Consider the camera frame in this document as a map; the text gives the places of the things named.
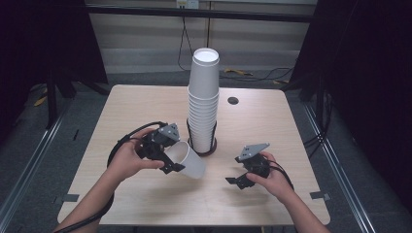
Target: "black curtain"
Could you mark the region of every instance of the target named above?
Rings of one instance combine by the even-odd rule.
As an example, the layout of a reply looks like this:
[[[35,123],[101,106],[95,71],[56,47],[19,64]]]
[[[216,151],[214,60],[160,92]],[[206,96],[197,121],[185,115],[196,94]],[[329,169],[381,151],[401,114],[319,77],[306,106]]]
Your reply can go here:
[[[12,130],[30,88],[45,83],[51,73],[58,83],[62,80],[107,82],[88,14],[48,7],[65,3],[85,2],[3,0],[1,3],[0,141]]]
[[[335,4],[346,6],[344,20],[332,16]],[[330,23],[309,26],[293,74],[299,81],[322,70],[326,89],[358,145],[410,213],[411,13],[410,1],[320,0],[317,14]],[[314,93],[317,82],[301,82],[305,93]]]

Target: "wooden tabletop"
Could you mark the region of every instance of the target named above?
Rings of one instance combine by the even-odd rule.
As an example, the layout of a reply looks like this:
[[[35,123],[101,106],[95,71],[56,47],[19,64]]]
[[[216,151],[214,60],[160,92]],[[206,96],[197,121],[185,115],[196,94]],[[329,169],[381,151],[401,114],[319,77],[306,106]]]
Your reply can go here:
[[[236,97],[237,105],[227,99]],[[202,157],[205,176],[200,180],[172,172],[142,170],[116,190],[111,210],[101,224],[114,225],[289,225],[285,207],[265,188],[256,184],[243,190],[225,178],[237,178],[246,169],[234,158],[244,146],[270,143],[290,176],[296,193],[323,224],[329,214],[323,199],[313,200],[319,191],[291,109],[280,90],[220,88],[216,151]],[[153,121],[177,123],[182,140],[189,138],[188,88],[181,86],[116,85],[108,98],[91,136],[69,194],[79,201],[106,169],[117,140]],[[77,205],[66,202],[59,213],[62,221]]]

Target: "wall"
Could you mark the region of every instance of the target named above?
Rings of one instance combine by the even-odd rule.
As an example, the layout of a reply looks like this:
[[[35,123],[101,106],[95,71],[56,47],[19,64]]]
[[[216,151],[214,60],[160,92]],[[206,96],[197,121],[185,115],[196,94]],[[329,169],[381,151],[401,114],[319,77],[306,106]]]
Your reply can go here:
[[[176,8],[176,1],[86,0],[89,4]],[[312,15],[308,4],[233,3],[201,1],[200,9],[273,14]],[[108,73],[180,70],[181,17],[146,17],[90,14]],[[307,31],[307,23],[237,19],[185,18],[193,50],[217,50],[221,64],[243,69],[272,69],[293,66]],[[189,44],[184,38],[180,64],[191,64]]]

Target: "black stand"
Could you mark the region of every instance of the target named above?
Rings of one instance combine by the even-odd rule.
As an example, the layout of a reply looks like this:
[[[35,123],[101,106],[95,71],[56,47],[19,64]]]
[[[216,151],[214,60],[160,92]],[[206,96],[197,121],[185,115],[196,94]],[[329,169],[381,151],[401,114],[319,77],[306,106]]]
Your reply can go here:
[[[212,139],[210,141],[210,150],[207,152],[197,152],[194,147],[193,147],[193,140],[191,139],[191,131],[190,131],[190,125],[189,125],[189,120],[186,120],[186,124],[188,126],[188,131],[189,131],[189,145],[193,148],[193,150],[199,155],[199,156],[208,156],[215,152],[216,148],[218,147],[218,141],[215,138],[215,131],[216,127],[218,126],[218,122],[215,123],[215,126],[213,127],[213,132],[212,132]]]
[[[109,95],[110,93],[109,90],[100,87],[96,83],[82,79],[73,72],[71,72],[70,76],[68,70],[58,72],[57,70],[51,69],[47,77],[49,103],[49,122],[46,126],[47,129],[50,129],[57,119],[57,99],[55,94],[55,87],[57,86],[57,88],[60,90],[63,98],[73,99],[76,96],[76,89],[71,83],[71,77],[74,77],[74,80],[78,80],[80,83],[88,86],[99,94]]]

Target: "human hand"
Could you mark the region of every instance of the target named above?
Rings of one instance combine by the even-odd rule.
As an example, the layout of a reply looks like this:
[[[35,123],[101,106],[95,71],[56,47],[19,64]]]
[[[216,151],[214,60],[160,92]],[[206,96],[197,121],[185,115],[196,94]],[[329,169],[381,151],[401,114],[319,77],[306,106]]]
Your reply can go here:
[[[262,151],[260,154],[267,160],[276,161],[273,155],[269,152]],[[269,162],[269,164],[272,167],[278,167],[274,162]],[[263,178],[253,173],[246,174],[246,177],[252,182],[264,186],[268,192],[276,196],[282,203],[289,194],[294,192],[284,175],[275,169],[270,169],[270,174],[267,178]]]
[[[154,131],[154,129],[142,129],[133,136],[131,140],[124,143],[116,152],[107,172],[111,173],[119,182],[135,175],[142,169],[157,169],[164,166],[163,161],[141,159],[136,150],[141,148],[141,139]]]

